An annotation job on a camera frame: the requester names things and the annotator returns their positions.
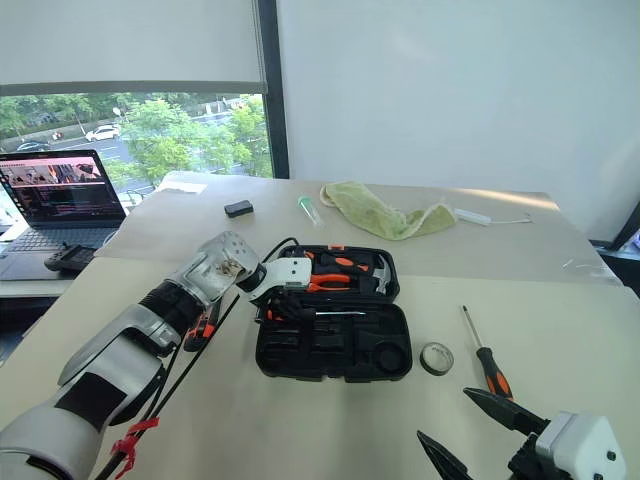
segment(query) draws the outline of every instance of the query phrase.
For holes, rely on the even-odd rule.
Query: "white table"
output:
[[[234,230],[261,255],[291,235],[307,244],[382,248],[393,253],[402,275],[619,284],[584,235],[545,194],[371,185],[375,194],[402,211],[444,199],[494,220],[520,219],[525,213],[533,219],[530,224],[489,227],[458,222],[441,232],[392,242],[322,205],[321,182],[188,172],[169,174],[165,180],[206,188],[198,194],[154,194],[133,210],[99,255],[183,261],[206,240]],[[325,228],[312,226],[297,205],[300,195],[313,198]],[[253,203],[255,212],[227,218],[223,206],[244,199]]]
[[[95,260],[0,369],[0,425],[53,394],[70,353],[174,267]],[[415,438],[418,428],[449,447],[476,478],[506,478],[506,463],[524,437],[490,420],[461,392],[484,387],[462,303],[517,401],[548,417],[561,409],[607,415],[626,452],[629,478],[640,473],[640,382],[633,378],[640,364],[640,302],[631,290],[418,276],[402,276],[400,284],[396,303],[414,350],[404,379],[268,378],[254,360],[255,307],[240,301],[167,405],[161,426],[141,441],[128,478],[438,478]],[[455,356],[444,377],[418,364],[420,348],[431,340]],[[177,362],[177,371],[188,358]],[[107,432],[99,465],[125,430]]]
[[[0,369],[0,426],[51,396],[71,353],[202,240],[233,229],[261,255],[292,234],[303,242],[389,250],[401,275],[396,303],[408,319],[414,367],[398,382],[268,378],[254,360],[255,307],[241,301],[167,405],[161,426],[139,444],[127,478],[437,478],[415,438],[417,429],[446,445],[475,477],[506,478],[506,464],[524,437],[493,422],[461,392],[464,386],[484,387],[462,303],[493,347],[517,401],[548,417],[560,409],[607,415],[627,454],[630,478],[638,476],[640,382],[630,377],[640,364],[640,303],[629,289],[606,285],[610,278],[594,274],[601,260],[547,197],[373,186],[403,210],[444,194],[455,207],[495,219],[523,212],[534,219],[488,228],[460,223],[387,242],[321,207],[319,183],[178,178],[207,188],[197,195],[161,192],[143,202],[103,249],[104,257],[89,265]],[[301,194],[315,198],[325,229],[313,229],[298,209]],[[225,203],[244,198],[254,203],[255,214],[224,217]],[[167,253],[170,245],[179,248]],[[162,255],[169,260],[159,260]],[[571,258],[593,270],[563,268]],[[417,361],[432,340],[447,344],[455,356],[444,377],[427,374]],[[528,345],[537,348],[527,351]],[[188,359],[181,356],[177,372]],[[98,468],[126,428],[107,432]]]

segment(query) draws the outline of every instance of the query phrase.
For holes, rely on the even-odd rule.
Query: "screwdriver shaft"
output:
[[[480,335],[478,335],[478,331],[476,330],[476,327],[473,324],[473,321],[471,320],[471,315],[469,315],[469,310],[467,310],[467,306],[466,305],[462,306],[462,311],[464,312],[465,317],[467,317],[467,322],[469,323],[469,326],[471,327],[471,331],[473,332],[473,336],[474,336],[474,338],[476,340],[476,343],[478,344],[478,348],[482,348],[484,346],[484,344],[480,340]]]
[[[323,315],[330,315],[330,316],[339,316],[339,315],[366,315],[365,312],[352,312],[352,311],[348,311],[348,312],[316,312],[316,317],[320,317]]]

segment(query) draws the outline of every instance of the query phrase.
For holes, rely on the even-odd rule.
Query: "small black box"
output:
[[[226,213],[227,217],[229,218],[237,217],[251,212],[253,212],[253,205],[251,205],[251,202],[249,200],[242,200],[241,202],[224,206],[224,213]]]

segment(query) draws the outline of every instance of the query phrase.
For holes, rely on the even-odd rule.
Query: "orange tool handle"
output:
[[[351,277],[349,275],[344,275],[341,273],[327,273],[324,275],[311,275],[311,283],[327,283],[327,282],[338,282],[338,283],[350,283]]]
[[[309,287],[307,288],[307,292],[340,292],[340,291],[345,291],[345,290],[350,290],[350,288],[348,288],[348,287],[322,287],[322,286],[317,285],[315,283],[309,284]]]
[[[267,320],[277,320],[279,322],[282,321],[282,317],[274,316],[271,310],[267,310]]]
[[[335,258],[336,263],[338,265],[344,265],[345,267],[358,267],[363,272],[366,272],[366,271],[369,270],[369,266],[368,265],[356,265],[355,263],[353,263],[348,258],[345,258],[345,257],[334,257],[334,258]]]
[[[190,328],[187,331],[187,336],[188,337],[197,337],[198,336],[198,330],[200,330],[201,332],[204,332],[204,327],[207,325],[207,316],[206,314],[201,314],[198,317],[198,320],[196,321],[196,324],[193,326],[193,328]]]
[[[204,328],[199,332],[198,331],[198,327],[196,328],[192,328],[191,330],[189,330],[187,332],[187,337],[192,337],[192,338],[209,338],[211,335],[213,335],[213,332],[215,331],[216,327],[214,327],[213,325],[205,325]]]
[[[487,378],[489,391],[504,397],[507,400],[513,401],[513,393],[511,393],[509,382],[507,382],[506,377],[498,367],[496,361],[493,359],[493,352],[491,349],[489,347],[480,347],[476,352],[476,355],[482,364],[484,376]]]

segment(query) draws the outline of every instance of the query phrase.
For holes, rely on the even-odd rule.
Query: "window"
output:
[[[0,97],[0,152],[74,149],[98,151],[124,202],[172,170],[273,176],[262,95]]]

